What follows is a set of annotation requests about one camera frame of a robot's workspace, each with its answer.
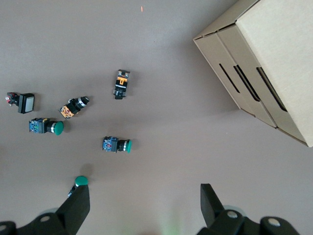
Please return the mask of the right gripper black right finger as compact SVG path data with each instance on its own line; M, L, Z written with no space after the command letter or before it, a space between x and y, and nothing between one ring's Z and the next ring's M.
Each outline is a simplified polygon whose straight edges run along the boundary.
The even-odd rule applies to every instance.
M201 184L201 212L206 227L199 235L297 235L299 232L288 221L265 216L256 223L240 212L224 208L210 184Z

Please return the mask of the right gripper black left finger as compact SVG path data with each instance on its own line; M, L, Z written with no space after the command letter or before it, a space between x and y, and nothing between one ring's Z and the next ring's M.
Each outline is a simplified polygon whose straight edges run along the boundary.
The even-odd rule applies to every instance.
M44 213L17 228L13 221L2 221L2 235L75 235L90 211L89 187L79 186L56 212Z

